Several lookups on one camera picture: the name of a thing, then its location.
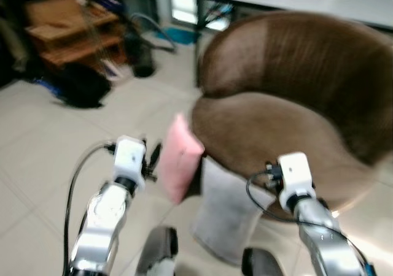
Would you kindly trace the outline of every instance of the tile floor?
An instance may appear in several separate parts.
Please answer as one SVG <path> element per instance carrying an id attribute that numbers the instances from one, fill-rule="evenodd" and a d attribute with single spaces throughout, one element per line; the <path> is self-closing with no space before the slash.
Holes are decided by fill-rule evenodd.
<path id="1" fill-rule="evenodd" d="M 61 274 L 63 215 L 69 177 L 92 143 L 119 134 L 147 135 L 149 145 L 165 134 L 176 112 L 188 112 L 200 95 L 193 87 L 193 50 L 156 52 L 158 71 L 115 89 L 98 110 L 59 105 L 41 86 L 17 82 L 0 90 L 0 267 L 1 275 Z M 110 178 L 111 158 L 97 154 L 77 183 L 71 215 L 71 242 L 90 196 Z M 393 275 L 393 162 L 378 170 L 379 182 L 352 210 L 340 215 L 342 228 L 374 261 L 379 276 Z M 201 199 L 174 207 L 148 183 L 133 201 L 121 233 L 113 275 L 133 275 L 149 230 L 177 227 L 178 276 L 240 276 L 205 252 L 189 226 Z M 290 276 L 314 275 L 295 226 L 261 220 L 251 244 L 272 251 Z"/>

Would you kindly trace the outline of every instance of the wooden shelf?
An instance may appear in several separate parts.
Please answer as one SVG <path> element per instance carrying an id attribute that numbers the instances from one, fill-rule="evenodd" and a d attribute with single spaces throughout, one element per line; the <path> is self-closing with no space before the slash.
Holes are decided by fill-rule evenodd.
<path id="1" fill-rule="evenodd" d="M 91 17 L 93 24 L 97 26 L 105 25 L 118 21 L 113 13 L 104 13 L 99 17 Z M 44 42 L 53 42 L 55 40 L 64 39 L 87 30 L 85 20 L 80 15 L 68 17 L 64 20 L 58 20 L 56 25 L 40 25 L 27 28 L 29 34 Z"/>
<path id="2" fill-rule="evenodd" d="M 111 34 L 101 35 L 100 37 L 103 47 L 117 45 L 122 41 L 120 36 Z M 78 61 L 84 57 L 90 56 L 97 50 L 98 47 L 95 45 L 95 43 L 90 38 L 86 38 L 82 42 L 74 42 L 73 44 L 65 47 L 42 52 L 40 55 L 48 62 L 56 66 L 61 66 L 64 63 Z"/>

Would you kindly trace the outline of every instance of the brown upholstered armchair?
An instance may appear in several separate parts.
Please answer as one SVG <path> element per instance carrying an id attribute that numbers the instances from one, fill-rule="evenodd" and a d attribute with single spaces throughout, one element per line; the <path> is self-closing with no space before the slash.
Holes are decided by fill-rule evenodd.
<path id="1" fill-rule="evenodd" d="M 364 25 L 298 12 L 248 18 L 212 40 L 200 76 L 192 129 L 243 177 L 303 151 L 318 196 L 337 210 L 367 192 L 372 165 L 392 150 L 392 41 Z"/>

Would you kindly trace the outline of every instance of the black bag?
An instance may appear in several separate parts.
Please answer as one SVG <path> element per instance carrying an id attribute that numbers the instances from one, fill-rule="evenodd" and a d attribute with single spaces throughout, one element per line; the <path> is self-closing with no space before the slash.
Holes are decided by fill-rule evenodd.
<path id="1" fill-rule="evenodd" d="M 12 69 L 14 58 L 8 50 L 3 38 L 0 36 L 0 87 L 11 82 L 17 75 Z"/>
<path id="2" fill-rule="evenodd" d="M 56 75 L 52 84 L 59 89 L 59 98 L 80 108 L 101 107 L 100 100 L 111 90 L 111 83 L 104 76 L 79 63 L 68 63 Z"/>

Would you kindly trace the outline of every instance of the wire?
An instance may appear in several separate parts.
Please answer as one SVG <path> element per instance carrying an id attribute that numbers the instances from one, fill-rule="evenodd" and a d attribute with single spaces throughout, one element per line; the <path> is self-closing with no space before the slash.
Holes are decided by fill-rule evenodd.
<path id="1" fill-rule="evenodd" d="M 92 145 L 83 155 L 82 158 L 80 159 L 78 166 L 76 167 L 74 174 L 72 175 L 72 179 L 69 185 L 69 191 L 68 191 L 68 198 L 67 198 L 67 206 L 66 206 L 66 216 L 64 219 L 64 240 L 63 240 L 63 245 L 64 245 L 64 258 L 63 258 L 63 276 L 68 276 L 69 271 L 68 271 L 68 262 L 69 262 L 69 257 L 68 257 L 68 229 L 69 229 L 69 217 L 71 213 L 71 203 L 72 203 L 72 195 L 74 194 L 74 188 L 75 188 L 75 183 L 76 180 L 79 176 L 80 171 L 82 170 L 83 166 L 85 165 L 86 161 L 98 150 L 102 148 L 110 148 L 113 146 L 112 142 L 100 142 L 97 144 Z"/>
<path id="2" fill-rule="evenodd" d="M 250 177 L 250 179 L 247 181 L 247 184 L 246 184 L 246 192 L 247 192 L 248 197 L 253 201 L 253 203 L 254 203 L 258 208 L 260 208 L 260 209 L 263 211 L 263 213 L 267 214 L 269 217 L 272 217 L 272 218 L 275 219 L 276 221 L 280 221 L 280 222 L 282 222 L 282 223 L 295 223 L 295 224 L 302 224 L 302 225 L 308 225 L 308 226 L 322 227 L 322 228 L 325 228 L 325 229 L 327 229 L 327 230 L 329 230 L 329 231 L 332 231 L 332 232 L 338 234 L 339 236 L 341 236 L 342 238 L 344 238 L 345 240 L 347 240 L 347 241 L 349 242 L 349 244 L 351 244 L 351 245 L 355 248 L 356 252 L 358 252 L 359 256 L 362 258 L 363 265 L 368 264 L 367 258 L 366 258 L 365 255 L 362 253 L 362 251 L 361 251 L 360 249 L 358 249 L 358 248 L 356 247 L 356 245 L 355 245 L 355 244 L 354 244 L 345 234 L 343 234 L 341 231 L 336 230 L 336 229 L 333 229 L 333 228 L 330 228 L 330 227 L 327 227 L 327 226 L 322 225 L 322 224 L 317 224 L 317 223 L 302 221 L 302 220 L 299 220 L 299 219 L 281 218 L 281 217 L 277 216 L 276 214 L 274 214 L 273 212 L 271 212 L 271 211 L 267 210 L 266 208 L 262 207 L 262 206 L 260 205 L 260 203 L 255 199 L 255 197 L 252 196 L 252 194 L 251 194 L 251 192 L 250 192 L 250 186 L 251 186 L 251 183 L 252 183 L 259 175 L 264 175 L 264 174 L 267 174 L 267 172 L 266 172 L 266 171 L 262 171 L 262 172 L 258 172 L 258 173 L 256 173 L 256 174 L 252 175 L 252 176 Z"/>
<path id="3" fill-rule="evenodd" d="M 88 0 L 84 0 L 84 1 L 86 1 L 86 3 L 79 3 L 79 6 L 82 11 L 82 16 L 86 22 L 87 31 L 89 32 L 90 37 L 93 40 L 93 43 L 96 44 L 96 46 L 97 46 L 97 49 L 94 52 L 97 63 L 100 66 L 100 68 L 103 70 L 103 75 L 106 78 L 108 78 L 109 73 L 106 72 L 106 66 L 103 63 L 103 60 L 107 60 L 108 62 L 110 62 L 112 64 L 113 64 L 113 62 L 111 60 L 111 57 L 108 54 L 108 51 L 106 50 L 106 48 L 103 45 L 103 42 L 101 40 L 101 36 L 99 35 L 97 29 L 95 28 L 93 20 L 91 19 L 90 11 L 87 7 Z"/>

